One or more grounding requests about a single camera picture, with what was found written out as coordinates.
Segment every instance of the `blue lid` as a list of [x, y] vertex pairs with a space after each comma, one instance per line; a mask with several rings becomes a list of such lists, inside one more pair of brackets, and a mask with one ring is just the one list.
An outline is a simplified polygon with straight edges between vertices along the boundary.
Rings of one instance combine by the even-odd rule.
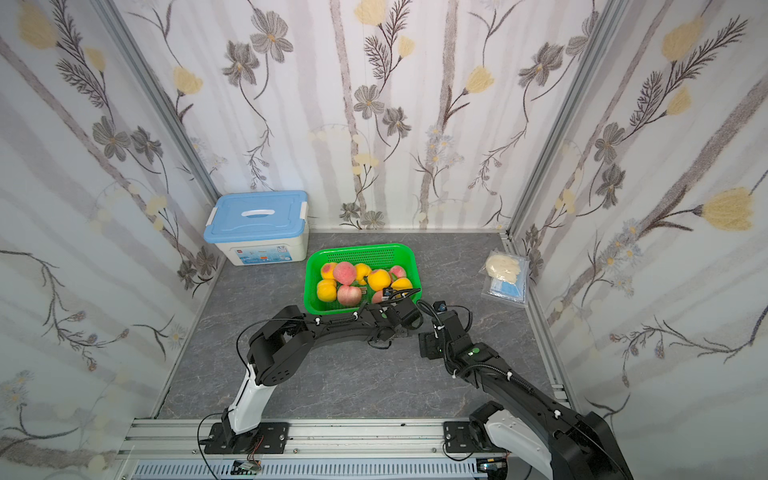
[[211, 212], [203, 238], [230, 243], [298, 237], [304, 232], [305, 202], [301, 190], [224, 195]]

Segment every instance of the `yellow peach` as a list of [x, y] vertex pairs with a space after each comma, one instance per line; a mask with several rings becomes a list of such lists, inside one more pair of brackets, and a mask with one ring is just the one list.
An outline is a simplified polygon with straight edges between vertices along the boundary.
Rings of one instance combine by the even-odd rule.
[[320, 280], [317, 283], [317, 298], [321, 302], [332, 302], [336, 299], [336, 281], [333, 279]]
[[407, 278], [398, 278], [394, 282], [392, 282], [392, 288], [395, 290], [409, 290], [413, 288], [413, 284], [411, 283], [411, 280], [408, 280]]
[[368, 275], [368, 284], [374, 291], [384, 290], [392, 283], [392, 278], [386, 270], [374, 270]]
[[357, 283], [366, 285], [366, 277], [371, 273], [371, 267], [364, 263], [358, 263], [355, 265], [355, 270], [357, 270]]

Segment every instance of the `box handle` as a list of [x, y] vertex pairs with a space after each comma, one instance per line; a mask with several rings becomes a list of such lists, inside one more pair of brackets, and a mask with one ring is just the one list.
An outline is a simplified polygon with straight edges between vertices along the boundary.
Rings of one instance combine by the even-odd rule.
[[214, 217], [216, 216], [216, 212], [219, 210], [219, 207], [214, 207], [213, 210], [210, 211], [210, 215], [208, 216], [208, 221], [205, 223], [205, 226], [211, 225], [214, 222]]
[[240, 215], [248, 218], [261, 218], [261, 217], [266, 217], [267, 215], [274, 215], [274, 213], [275, 213], [275, 210], [260, 209], [260, 210], [246, 210]]

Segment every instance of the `peach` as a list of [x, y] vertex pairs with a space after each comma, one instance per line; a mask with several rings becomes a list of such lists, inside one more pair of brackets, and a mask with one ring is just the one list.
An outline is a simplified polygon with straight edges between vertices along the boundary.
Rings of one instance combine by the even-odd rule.
[[320, 280], [317, 283], [317, 299], [322, 302], [332, 302], [336, 299], [336, 281], [333, 279]]
[[334, 268], [336, 268], [336, 262], [328, 262], [320, 268], [320, 276], [323, 280], [335, 280], [333, 278]]
[[341, 262], [333, 268], [333, 278], [342, 285], [349, 285], [357, 278], [357, 270], [350, 262]]
[[398, 278], [392, 282], [392, 288], [395, 290], [410, 290], [413, 288], [413, 285], [411, 284], [411, 280], [408, 280], [407, 278]]
[[400, 265], [393, 266], [389, 269], [389, 272], [397, 278], [405, 278], [406, 276], [406, 269], [402, 268]]
[[337, 294], [339, 303], [344, 306], [355, 306], [362, 300], [362, 290], [358, 286], [342, 285]]
[[392, 283], [392, 279], [386, 270], [374, 270], [368, 275], [368, 284], [376, 292], [384, 290], [390, 283]]
[[360, 285], [366, 285], [366, 277], [369, 273], [371, 273], [371, 267], [365, 265], [364, 263], [358, 263], [355, 265], [355, 270], [357, 270], [357, 283]]

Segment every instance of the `red wire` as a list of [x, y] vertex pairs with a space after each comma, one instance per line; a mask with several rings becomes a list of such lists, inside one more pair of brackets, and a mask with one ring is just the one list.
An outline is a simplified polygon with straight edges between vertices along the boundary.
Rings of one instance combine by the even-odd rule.
[[256, 450], [259, 449], [259, 447], [261, 446], [261, 442], [263, 441], [264, 441], [264, 435], [261, 436], [261, 439], [259, 439], [259, 442], [256, 444], [255, 447], [253, 447], [253, 450], [251, 451], [251, 453], [249, 453], [248, 456], [246, 457], [249, 461], [251, 462], [256, 461], [256, 459], [253, 456], [256, 454]]

